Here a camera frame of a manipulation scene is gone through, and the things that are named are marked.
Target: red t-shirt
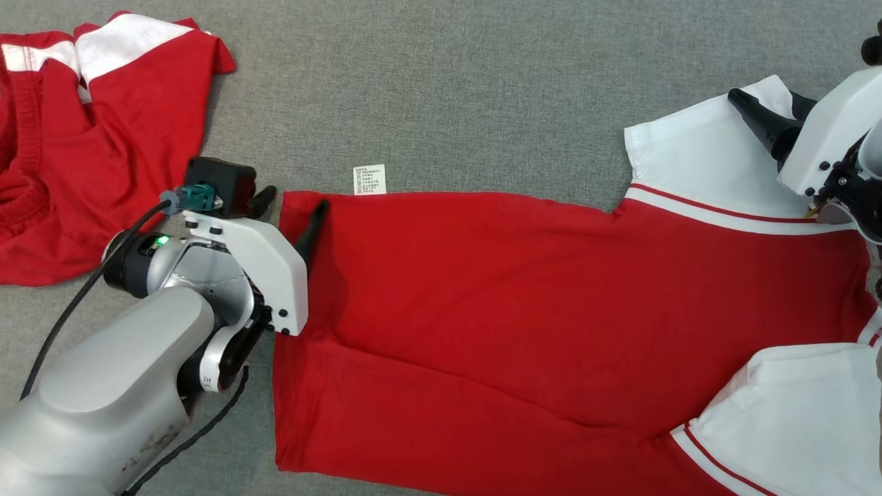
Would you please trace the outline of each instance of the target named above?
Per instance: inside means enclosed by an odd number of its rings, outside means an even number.
[[[842,226],[665,192],[649,162],[632,154],[613,214],[286,193],[292,240],[331,209],[309,322],[276,341],[280,469],[452,494],[730,494],[669,432],[761,349],[869,341],[867,251]]]
[[[0,284],[52,284],[183,182],[212,76],[235,64],[191,19],[126,12],[0,48]]]

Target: black cable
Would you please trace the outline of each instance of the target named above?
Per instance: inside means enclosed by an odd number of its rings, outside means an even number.
[[[176,447],[171,453],[164,456],[161,460],[159,460],[156,464],[154,464],[154,466],[151,467],[150,470],[145,472],[145,474],[143,476],[141,476],[141,478],[138,479],[138,481],[136,481],[135,484],[133,484],[131,486],[131,488],[129,488],[128,491],[123,492],[123,494],[121,496],[135,496],[135,494],[137,494],[138,491],[140,491],[141,486],[143,486],[147,481],[149,481],[151,478],[153,478],[153,476],[155,476],[157,473],[159,473],[159,471],[162,470],[162,467],[165,467],[166,465],[168,465],[169,463],[174,461],[178,455],[180,455],[184,451],[190,449],[190,447],[192,447],[194,444],[196,444],[196,441],[198,441],[203,436],[208,434],[221,420],[223,420],[224,417],[227,416],[229,411],[232,410],[233,407],[235,407],[235,404],[239,401],[239,398],[242,396],[242,393],[245,391],[245,383],[247,383],[247,382],[248,382],[248,365],[246,365],[242,368],[242,379],[239,381],[239,387],[235,390],[235,393],[233,393],[233,397],[230,398],[229,401],[227,402],[227,404],[223,407],[223,410],[218,412],[218,414],[215,415],[214,418],[212,418],[212,420],[208,424],[206,424],[204,427],[199,429],[198,432],[193,434],[192,437],[190,437],[188,440],[186,440],[184,443],[182,443],[181,446]]]
[[[31,366],[31,373],[27,376],[27,381],[25,382],[25,387],[21,390],[21,398],[19,400],[24,400],[31,394],[31,389],[34,388],[34,382],[37,380],[37,375],[40,373],[41,367],[43,367],[43,362],[46,360],[46,356],[49,354],[49,349],[52,347],[52,343],[55,342],[55,339],[58,337],[58,333],[61,332],[61,328],[64,326],[64,322],[67,322],[67,319],[71,316],[74,310],[76,310],[79,302],[86,297],[86,293],[95,285],[98,279],[104,274],[107,270],[107,267],[111,260],[116,258],[120,253],[123,252],[123,248],[128,246],[129,242],[138,234],[138,229],[141,229],[144,224],[147,223],[150,219],[153,218],[154,215],[158,214],[162,209],[171,205],[171,201],[164,200],[160,202],[156,207],[151,208],[147,211],[146,214],[142,215],[140,219],[138,219],[129,230],[125,233],[125,237],[122,242],[116,245],[116,248],[108,254],[107,257],[101,262],[101,265],[98,266],[98,269],[89,276],[86,284],[83,284],[83,287],[79,289],[77,295],[73,297],[70,303],[67,304],[67,307],[64,309],[64,312],[61,312],[61,316],[58,317],[54,326],[49,331],[49,334],[46,336],[46,340],[43,341],[42,347],[40,347],[40,352],[37,353],[37,358],[34,360],[34,365]]]

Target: gray carpet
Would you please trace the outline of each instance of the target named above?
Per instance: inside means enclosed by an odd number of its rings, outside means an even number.
[[[878,0],[0,0],[0,32],[70,31],[117,10],[192,16],[225,40],[239,70],[217,80],[205,154],[254,166],[261,184],[351,192],[354,166],[384,163],[390,192],[605,210],[630,179],[622,128],[773,73],[822,96],[861,67],[882,17]],[[0,414],[81,283],[0,288]],[[131,303],[94,290],[53,356]],[[265,340],[239,406],[141,494],[416,494],[276,471],[271,355]]]

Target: red fabric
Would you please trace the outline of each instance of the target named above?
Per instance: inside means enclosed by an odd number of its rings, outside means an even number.
[[[285,195],[296,239],[320,194]],[[328,196],[276,340],[281,470],[451,494],[729,494],[668,432],[757,351],[853,342],[855,232],[759,235],[626,199]],[[823,290],[824,298],[813,296]]]
[[[31,49],[64,41],[74,37],[0,34],[27,50],[0,56],[0,284],[52,284],[97,267],[108,241],[183,181],[212,76],[235,69],[219,38],[194,30],[92,80],[84,104],[74,68],[30,65]],[[22,60],[29,70],[8,69]]]

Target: white tag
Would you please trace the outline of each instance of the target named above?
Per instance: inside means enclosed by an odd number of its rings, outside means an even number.
[[[385,194],[385,165],[363,165],[352,169],[355,195]]]

